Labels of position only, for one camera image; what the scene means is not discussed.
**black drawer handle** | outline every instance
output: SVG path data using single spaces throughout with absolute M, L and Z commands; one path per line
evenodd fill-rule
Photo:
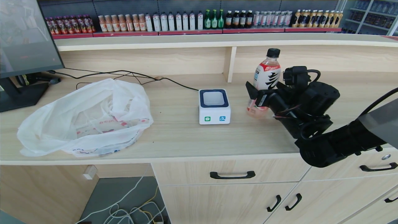
M 386 203 L 391 203 L 391 202 L 393 202 L 393 201 L 395 201 L 395 200 L 397 200 L 398 198 L 396 198 L 396 199 L 394 199 L 394 200 L 391 200 L 391 199 L 389 199 L 389 198 L 387 198 L 387 199 L 384 199 L 384 201 L 386 202 Z
M 281 196 L 280 196 L 280 195 L 277 195 L 277 196 L 276 196 L 276 204 L 275 204 L 274 207 L 272 207 L 272 208 L 268 207 L 268 208 L 267 208 L 267 212 L 272 212 L 272 211 L 276 208 L 276 206 L 278 206 L 279 203 L 281 203 L 281 201 L 282 201 Z
M 255 177 L 254 171 L 248 171 L 248 174 L 244 177 L 220 177 L 217 172 L 210 172 L 210 177 L 213 179 L 231 180 L 231 179 L 249 179 Z
M 286 206 L 285 207 L 286 211 L 290 211 L 290 210 L 294 209 L 294 207 L 296 207 L 296 205 L 301 201 L 302 196 L 300 193 L 296 194 L 296 197 L 297 197 L 296 203 L 291 208 L 289 208 L 289 206 Z
M 374 171 L 383 171 L 383 170 L 391 170 L 391 169 L 395 169 L 398 167 L 397 163 L 390 163 L 390 168 L 384 168 L 384 169 L 370 169 L 369 167 L 367 167 L 366 165 L 362 165 L 360 166 L 362 171 L 365 172 L 374 172 Z

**monitor screen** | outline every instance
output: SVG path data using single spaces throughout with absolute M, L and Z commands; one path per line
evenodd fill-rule
M 36 0 L 0 0 L 0 78 L 61 69 Z

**plastic bag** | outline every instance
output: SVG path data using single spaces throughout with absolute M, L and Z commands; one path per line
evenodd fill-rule
M 86 85 L 26 118 L 17 137 L 25 156 L 63 150 L 77 157 L 117 152 L 137 141 L 153 119 L 144 88 L 105 79 Z

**monitor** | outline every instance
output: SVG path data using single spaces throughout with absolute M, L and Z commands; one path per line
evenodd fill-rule
M 36 0 L 0 0 L 0 112 L 36 105 L 48 88 L 17 88 L 10 77 L 62 69 L 64 64 Z

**bottle cap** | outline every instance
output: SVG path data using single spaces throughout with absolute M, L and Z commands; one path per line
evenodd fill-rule
M 267 51 L 267 57 L 273 57 L 273 58 L 277 58 L 279 57 L 281 50 L 279 50 L 278 48 L 269 48 Z

